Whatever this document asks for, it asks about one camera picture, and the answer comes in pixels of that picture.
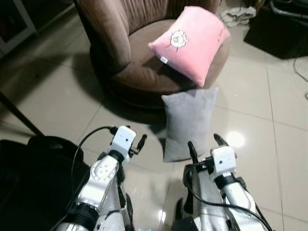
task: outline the gray pillow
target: gray pillow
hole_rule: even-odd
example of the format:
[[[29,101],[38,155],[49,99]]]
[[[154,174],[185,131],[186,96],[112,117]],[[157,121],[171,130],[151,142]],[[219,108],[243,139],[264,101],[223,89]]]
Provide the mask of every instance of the gray pillow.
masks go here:
[[[217,94],[218,88],[162,96],[167,115],[165,162],[191,158],[188,141],[199,155],[209,152],[207,136]]]

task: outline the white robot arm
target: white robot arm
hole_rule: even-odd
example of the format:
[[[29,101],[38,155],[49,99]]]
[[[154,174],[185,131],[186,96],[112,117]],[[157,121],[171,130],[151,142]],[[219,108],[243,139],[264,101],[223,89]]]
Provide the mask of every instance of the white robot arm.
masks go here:
[[[256,203],[240,182],[234,177],[236,170],[234,150],[229,146],[220,146],[212,150],[214,172],[210,175],[227,205],[237,205],[256,213]],[[261,222],[250,214],[234,208],[225,208],[235,231],[264,231]]]
[[[110,187],[122,165],[129,162],[129,158],[138,154],[144,145],[146,135],[142,137],[137,148],[132,147],[136,133],[130,128],[121,126],[117,129],[107,154],[96,161],[90,168],[87,183],[81,189],[74,208],[68,211],[64,221],[57,231],[92,231],[102,216],[103,205]],[[117,225],[119,231],[124,230],[124,222],[119,212],[110,211],[100,223],[103,225]]]

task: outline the white cloth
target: white cloth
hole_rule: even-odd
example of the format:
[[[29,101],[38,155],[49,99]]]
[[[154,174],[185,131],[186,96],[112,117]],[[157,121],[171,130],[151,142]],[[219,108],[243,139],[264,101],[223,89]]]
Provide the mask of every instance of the white cloth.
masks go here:
[[[257,11],[252,6],[235,7],[220,13],[220,18],[228,27],[234,27],[238,24],[246,25],[249,19],[256,16]]]

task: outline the flower embroidery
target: flower embroidery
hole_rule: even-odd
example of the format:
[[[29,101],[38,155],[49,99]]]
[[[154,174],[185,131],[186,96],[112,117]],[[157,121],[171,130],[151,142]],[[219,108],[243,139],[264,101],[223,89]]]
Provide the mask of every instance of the flower embroidery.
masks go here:
[[[170,45],[177,48],[184,47],[188,43],[187,35],[184,31],[178,30],[171,35]]]

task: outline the black cable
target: black cable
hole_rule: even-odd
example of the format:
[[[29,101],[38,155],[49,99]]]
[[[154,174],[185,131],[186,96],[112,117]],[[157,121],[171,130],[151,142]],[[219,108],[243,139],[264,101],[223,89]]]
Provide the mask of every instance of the black cable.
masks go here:
[[[244,0],[241,0],[241,4],[240,4],[240,11],[242,9],[242,3],[243,3]]]
[[[260,215],[260,217],[269,225],[268,221],[266,220],[266,218],[263,216],[263,213],[261,211],[261,209],[259,208],[259,206],[256,204],[256,209]]]
[[[98,132],[100,130],[104,130],[104,129],[108,129],[108,130],[111,130],[112,127],[110,126],[103,126],[103,127],[100,127],[100,128],[97,128],[95,130],[93,130],[92,132],[88,133],[83,139],[82,141],[79,143],[77,149],[76,149],[76,152],[74,154],[74,159],[73,159],[73,163],[72,163],[72,168],[71,168],[71,185],[72,185],[72,197],[71,197],[71,208],[73,207],[74,205],[74,197],[75,197],[75,184],[74,184],[74,180],[73,180],[73,172],[74,172],[74,165],[75,165],[75,160],[76,160],[76,156],[77,156],[77,153],[78,151],[80,150],[81,146],[83,145],[83,143],[91,136],[93,135],[95,132]]]
[[[188,177],[188,173],[191,172],[192,168],[196,167],[196,166],[200,166],[201,164],[193,164],[190,167],[188,167],[185,171],[184,171],[184,185],[187,187],[187,189],[192,193],[192,195],[201,203],[204,203],[206,205],[209,206],[217,206],[217,207],[225,207],[225,208],[233,208],[233,209],[239,209],[242,210],[246,213],[249,213],[250,215],[254,216],[255,218],[257,218],[259,221],[262,222],[262,224],[268,229],[268,231],[272,231],[271,227],[269,226],[269,224],[263,220],[262,218],[260,218],[257,214],[253,213],[252,211],[250,211],[247,208],[243,208],[237,205],[227,205],[227,204],[219,204],[219,203],[212,203],[209,201],[206,201],[204,199],[202,199],[198,194],[196,194],[196,192],[192,189],[192,186],[188,183],[187,177]]]
[[[54,231],[63,221],[64,219],[67,217],[67,214],[65,214],[51,229],[50,231]]]
[[[294,59],[294,62],[293,62],[293,69],[294,69],[295,73],[296,73],[298,76],[300,76],[303,80],[305,80],[305,81],[308,83],[308,79],[307,79],[306,77],[304,77],[301,73],[299,73],[298,70],[296,69],[295,64],[296,64],[297,58],[298,58],[298,56]]]
[[[72,168],[71,168],[71,186],[72,186],[72,195],[71,195],[71,200],[70,200],[70,206],[69,208],[73,208],[74,206],[74,198],[75,198],[75,184],[74,184],[74,179],[73,179],[73,173],[74,173],[74,165],[75,165],[75,160],[76,160],[76,156],[78,154],[78,151],[80,150],[81,146],[83,145],[83,143],[92,135],[94,134],[95,132],[97,131],[100,131],[100,130],[103,130],[103,129],[108,129],[108,130],[112,130],[114,129],[115,127],[110,127],[110,126],[103,126],[103,127],[100,127],[100,128],[97,128],[93,131],[91,131],[90,133],[88,133],[83,139],[82,141],[79,143],[76,151],[75,151],[75,154],[74,154],[74,158],[73,158],[73,163],[72,163]],[[64,219],[67,217],[67,214],[65,214],[51,229],[50,231],[54,231],[63,221]]]

